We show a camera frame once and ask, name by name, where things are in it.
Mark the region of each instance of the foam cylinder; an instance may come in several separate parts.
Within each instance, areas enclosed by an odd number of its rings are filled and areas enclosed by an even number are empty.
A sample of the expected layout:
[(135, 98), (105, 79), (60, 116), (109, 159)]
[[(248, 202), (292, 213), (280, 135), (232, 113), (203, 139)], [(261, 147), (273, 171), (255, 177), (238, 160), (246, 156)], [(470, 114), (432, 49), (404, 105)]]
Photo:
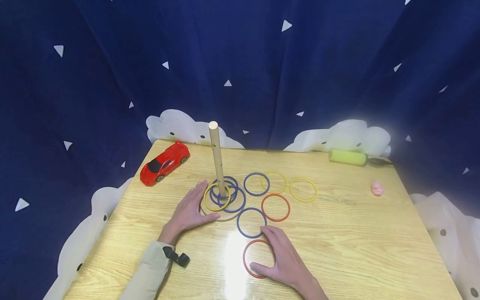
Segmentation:
[(340, 149), (332, 149), (328, 154), (330, 161), (340, 163), (363, 166), (367, 163), (367, 155), (365, 153), (350, 152)]

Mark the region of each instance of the wooden pole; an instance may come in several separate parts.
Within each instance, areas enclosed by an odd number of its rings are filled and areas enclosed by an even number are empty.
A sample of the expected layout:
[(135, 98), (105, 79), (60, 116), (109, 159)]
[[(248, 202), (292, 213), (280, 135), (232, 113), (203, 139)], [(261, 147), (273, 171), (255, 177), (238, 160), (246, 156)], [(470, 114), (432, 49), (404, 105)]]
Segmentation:
[(222, 152), (220, 150), (220, 134), (218, 134), (218, 123), (211, 121), (208, 123), (210, 131), (210, 141), (212, 142), (213, 161), (215, 162), (216, 180), (218, 181), (218, 190), (220, 196), (226, 197), (225, 182), (223, 179)]

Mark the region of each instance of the stack of rings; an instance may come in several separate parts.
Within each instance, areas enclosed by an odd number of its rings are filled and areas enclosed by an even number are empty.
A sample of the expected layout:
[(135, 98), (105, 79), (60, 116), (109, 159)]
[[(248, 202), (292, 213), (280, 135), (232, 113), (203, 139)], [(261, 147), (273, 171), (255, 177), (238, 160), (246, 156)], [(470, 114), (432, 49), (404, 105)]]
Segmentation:
[[(230, 180), (225, 180), (226, 183), (230, 183), (229, 186), (225, 186), (225, 189), (228, 188), (235, 188), (235, 190), (232, 193), (232, 200), (230, 200), (230, 203), (234, 202), (235, 199), (237, 198), (237, 189), (239, 188), (238, 184), (235, 184), (231, 182)], [(228, 197), (222, 197), (220, 194), (215, 194), (213, 189), (210, 189), (210, 199), (212, 199), (213, 203), (215, 203), (218, 206), (223, 206), (224, 204), (220, 203), (220, 199), (227, 199)]]
[[(288, 212), (287, 212), (287, 215), (286, 215), (285, 217), (283, 217), (283, 218), (281, 218), (281, 219), (273, 219), (273, 218), (269, 217), (269, 216), (267, 215), (267, 213), (265, 212), (265, 210), (264, 210), (264, 202), (265, 202), (265, 200), (266, 200), (268, 197), (272, 197), (272, 196), (280, 197), (280, 198), (282, 198), (282, 199), (287, 203), (287, 205), (288, 205)], [(288, 218), (288, 216), (290, 215), (290, 203), (288, 202), (288, 200), (287, 200), (284, 196), (282, 196), (282, 195), (280, 195), (280, 194), (270, 194), (270, 195), (265, 196), (264, 199), (262, 200), (262, 212), (263, 212), (263, 214), (265, 215), (265, 217), (267, 217), (270, 221), (274, 221), (274, 222), (285, 221), (285, 220)]]
[(248, 274), (250, 274), (250, 275), (252, 275), (253, 277), (258, 278), (258, 279), (264, 279), (264, 278), (266, 278), (265, 276), (260, 276), (260, 275), (254, 274), (252, 271), (250, 271), (250, 269), (249, 269), (248, 266), (247, 266), (247, 263), (245, 262), (245, 254), (247, 253), (248, 247), (250, 247), (250, 245), (252, 245), (253, 243), (258, 243), (258, 242), (265, 243), (265, 244), (267, 244), (270, 248), (272, 247), (272, 246), (270, 246), (269, 243), (267, 243), (267, 242), (264, 241), (264, 240), (252, 240), (251, 242), (249, 242), (249, 243), (247, 244), (247, 246), (246, 246), (245, 249), (243, 250), (243, 266), (245, 267), (245, 270), (247, 270)]
[[(315, 189), (315, 195), (313, 196), (312, 199), (309, 199), (309, 200), (302, 200), (300, 199), (299, 197), (295, 196), (295, 194), (293, 193), (292, 191), (292, 185), (294, 182), (296, 181), (299, 181), (299, 180), (304, 180), (306, 182), (308, 182), (309, 184), (311, 184), (313, 186), (313, 188)], [(315, 185), (313, 184), (313, 182), (309, 179), (306, 179), (306, 178), (295, 178), (291, 183), (290, 183), (290, 193), (292, 194), (293, 198), (297, 199), (298, 201), (300, 202), (304, 202), (304, 203), (308, 203), (308, 202), (312, 202), (313, 200), (315, 200), (317, 198), (317, 195), (318, 195), (318, 192), (317, 192), (317, 188), (315, 187)]]
[[(235, 186), (236, 186), (236, 187), (239, 186), (239, 183), (238, 183), (238, 181), (237, 181), (235, 178), (233, 178), (233, 177), (231, 177), (231, 176), (224, 176), (223, 178), (227, 178), (227, 179), (233, 180), (233, 182), (235, 183)], [(222, 196), (220, 196), (220, 195), (215, 194), (215, 192), (213, 192), (213, 189), (211, 189), (211, 191), (212, 191), (213, 195), (214, 195), (217, 199), (227, 199), (227, 198), (228, 198), (228, 197), (226, 197), (226, 196), (225, 196), (225, 197), (222, 197)], [(237, 197), (237, 190), (235, 190), (235, 191), (233, 192), (232, 197), (233, 197), (233, 199), (235, 199), (235, 198)]]
[[(233, 185), (233, 183), (232, 183), (232, 185), (229, 185), (228, 187), (235, 189), (235, 191), (234, 191), (233, 194), (232, 194), (232, 195), (235, 195), (235, 196), (233, 196), (233, 199), (232, 199), (228, 204), (230, 204), (230, 203), (232, 203), (233, 201), (235, 201), (235, 198), (237, 198), (237, 195), (236, 195), (236, 192), (237, 192), (237, 191), (240, 191), (240, 192), (243, 194), (243, 204), (242, 204), (239, 208), (237, 208), (237, 209), (235, 209), (235, 210), (228, 210), (228, 209), (226, 209), (226, 208), (223, 209), (224, 212), (233, 214), (233, 213), (236, 213), (237, 211), (241, 210), (243, 207), (245, 207), (245, 204), (247, 203), (247, 196), (245, 195), (245, 192), (244, 192), (241, 188), (239, 188), (238, 186)], [(214, 195), (213, 190), (210, 189), (210, 199), (212, 199), (213, 203), (217, 204), (217, 205), (220, 206), (220, 207), (225, 206), (225, 204), (221, 204), (220, 201), (216, 202), (216, 201), (213, 199), (213, 195)]]
[(204, 193), (204, 205), (205, 205), (205, 207), (206, 207), (208, 210), (213, 211), (213, 212), (219, 212), (219, 211), (221, 211), (222, 209), (227, 208), (227, 206), (230, 204), (230, 199), (231, 199), (231, 197), (232, 197), (232, 194), (231, 194), (231, 192), (230, 192), (230, 189), (227, 189), (227, 191), (228, 191), (227, 203), (225, 203), (225, 205), (221, 206), (220, 208), (211, 208), (211, 207), (209, 207), (209, 206), (207, 205), (207, 201), (205, 200), (205, 199), (206, 199), (206, 196), (207, 196), (207, 192), (208, 192), (208, 190), (212, 189), (212, 188), (213, 188), (214, 186), (216, 186), (216, 185), (218, 185), (218, 182), (215, 182), (215, 183), (209, 185), (209, 186), (207, 187), (207, 189), (205, 190), (205, 193)]
[[(246, 185), (246, 184), (247, 184), (247, 179), (248, 179), (248, 177), (250, 177), (250, 176), (252, 176), (252, 175), (260, 175), (260, 176), (265, 177), (265, 179), (267, 180), (268, 186), (267, 186), (267, 188), (265, 189), (264, 192), (262, 192), (262, 193), (260, 193), (260, 194), (254, 194), (254, 193), (250, 192), (249, 190), (247, 190), (247, 185)], [(248, 174), (247, 177), (245, 177), (245, 179), (243, 180), (243, 187), (244, 187), (245, 191), (246, 191), (247, 193), (249, 193), (250, 195), (252, 195), (252, 196), (263, 196), (263, 195), (265, 195), (265, 194), (268, 192), (268, 190), (270, 189), (270, 180), (269, 180), (268, 177), (267, 177), (265, 174), (263, 174), (263, 173), (259, 173), (259, 172), (250, 173), (250, 174)]]
[(255, 236), (250, 236), (250, 235), (245, 234), (245, 233), (240, 229), (240, 216), (241, 216), (241, 214), (243, 214), (243, 213), (246, 212), (247, 210), (256, 210), (257, 212), (259, 212), (259, 213), (262, 215), (262, 217), (264, 217), (265, 226), (267, 226), (267, 218), (265, 217), (265, 214), (262, 213), (262, 211), (261, 211), (260, 209), (258, 209), (258, 208), (248, 207), (248, 208), (245, 208), (244, 210), (242, 210), (242, 211), (239, 213), (239, 215), (238, 215), (238, 217), (237, 217), (237, 228), (239, 229), (240, 233), (241, 233), (244, 237), (246, 237), (246, 238), (249, 238), (249, 239), (259, 238), (259, 237), (262, 235), (261, 232), (260, 232), (259, 234), (255, 235)]
[[(272, 192), (272, 191), (268, 191), (270, 194), (281, 194), (283, 193), (286, 189), (287, 189), (287, 186), (288, 186), (288, 183), (287, 183), (287, 179), (285, 178), (285, 176), (283, 176), (282, 174), (278, 173), (277, 171), (269, 171), (269, 172), (266, 172), (265, 175), (268, 175), (268, 174), (278, 174), (280, 175), (282, 178), (283, 178), (283, 181), (285, 182), (285, 187), (279, 191), (279, 192)], [(266, 190), (266, 188), (264, 187), (264, 178), (261, 177), (260, 178), (260, 185), (262, 186), (262, 188), (264, 188)]]

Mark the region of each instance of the small pink figurine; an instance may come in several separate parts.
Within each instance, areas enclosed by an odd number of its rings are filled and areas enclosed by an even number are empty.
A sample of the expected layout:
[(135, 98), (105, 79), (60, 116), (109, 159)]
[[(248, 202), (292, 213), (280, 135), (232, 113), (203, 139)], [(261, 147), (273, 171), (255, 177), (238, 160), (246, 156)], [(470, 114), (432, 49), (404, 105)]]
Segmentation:
[(372, 189), (372, 194), (374, 194), (377, 197), (380, 197), (384, 193), (384, 187), (378, 182), (375, 181), (370, 185), (370, 188)]

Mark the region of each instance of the black clip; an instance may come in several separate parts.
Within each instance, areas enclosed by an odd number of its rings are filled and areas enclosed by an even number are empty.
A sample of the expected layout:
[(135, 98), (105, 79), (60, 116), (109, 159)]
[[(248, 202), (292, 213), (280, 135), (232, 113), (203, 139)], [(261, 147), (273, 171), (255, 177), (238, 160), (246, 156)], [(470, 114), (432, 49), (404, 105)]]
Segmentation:
[(188, 257), (188, 255), (186, 255), (185, 253), (182, 253), (180, 254), (180, 256), (178, 254), (175, 253), (175, 251), (173, 251), (173, 249), (169, 246), (165, 246), (163, 247), (163, 253), (165, 253), (165, 256), (168, 258), (168, 259), (171, 259), (173, 260), (174, 262), (176, 262), (179, 266), (181, 267), (186, 267), (188, 265), (188, 263), (190, 262), (190, 257)]

